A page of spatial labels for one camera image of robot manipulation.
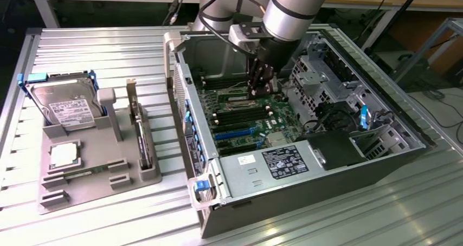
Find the hard disk drive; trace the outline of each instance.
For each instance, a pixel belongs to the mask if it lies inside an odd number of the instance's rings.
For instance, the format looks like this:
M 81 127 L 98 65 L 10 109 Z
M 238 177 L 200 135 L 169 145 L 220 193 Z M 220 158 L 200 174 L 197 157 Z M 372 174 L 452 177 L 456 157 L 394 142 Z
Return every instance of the hard disk drive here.
M 104 115 L 96 98 L 93 72 L 30 74 L 22 89 L 35 103 L 49 125 L 61 124 L 66 131 L 94 126 Z

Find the white sticker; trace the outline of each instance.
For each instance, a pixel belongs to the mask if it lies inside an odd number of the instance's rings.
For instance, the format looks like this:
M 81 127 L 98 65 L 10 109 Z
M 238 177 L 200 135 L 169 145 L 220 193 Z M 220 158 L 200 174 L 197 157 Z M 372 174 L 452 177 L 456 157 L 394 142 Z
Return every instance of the white sticker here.
M 49 163 L 54 167 L 70 165 L 77 157 L 77 146 L 74 143 L 66 143 L 50 148 Z
M 85 99 L 50 103 L 49 107 L 63 127 L 93 122 L 92 111 Z
M 237 162 L 240 165 L 250 164 L 254 162 L 254 158 L 252 155 L 237 157 Z

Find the motherboard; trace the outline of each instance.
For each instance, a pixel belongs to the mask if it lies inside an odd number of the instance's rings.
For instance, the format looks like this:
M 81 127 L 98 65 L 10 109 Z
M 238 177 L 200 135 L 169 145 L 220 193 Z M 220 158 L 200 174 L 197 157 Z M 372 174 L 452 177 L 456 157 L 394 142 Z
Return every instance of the motherboard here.
M 292 143 L 302 125 L 284 93 L 248 100 L 245 82 L 226 82 L 217 89 L 204 81 L 196 84 L 218 154 L 228 156 Z

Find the warning label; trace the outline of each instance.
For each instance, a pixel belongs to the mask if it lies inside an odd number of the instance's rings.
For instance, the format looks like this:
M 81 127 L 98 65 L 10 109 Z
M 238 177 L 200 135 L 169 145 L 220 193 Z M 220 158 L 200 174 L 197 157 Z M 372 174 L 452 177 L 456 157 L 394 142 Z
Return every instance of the warning label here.
M 63 127 L 93 122 L 92 111 L 85 99 L 50 103 L 49 107 Z
M 261 152 L 261 155 L 274 179 L 285 178 L 308 171 L 296 146 Z

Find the metal table leg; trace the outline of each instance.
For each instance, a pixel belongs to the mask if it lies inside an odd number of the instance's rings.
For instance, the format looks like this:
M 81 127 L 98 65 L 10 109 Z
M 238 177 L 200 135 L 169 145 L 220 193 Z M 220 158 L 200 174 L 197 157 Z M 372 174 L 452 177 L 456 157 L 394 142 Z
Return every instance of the metal table leg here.
M 377 22 L 377 25 L 376 25 L 373 31 L 369 34 L 369 37 L 364 41 L 364 44 L 361 46 L 361 50 L 364 50 L 365 48 L 368 48 L 372 45 L 372 43 L 374 42 L 378 35 L 381 34 L 381 32 L 382 32 L 386 24 L 389 23 L 393 15 L 396 14 L 396 12 L 397 12 L 396 8 L 393 8 L 385 12 L 384 16 L 381 17 L 381 19 Z
M 46 28 L 58 28 L 58 21 L 49 0 L 33 0 Z

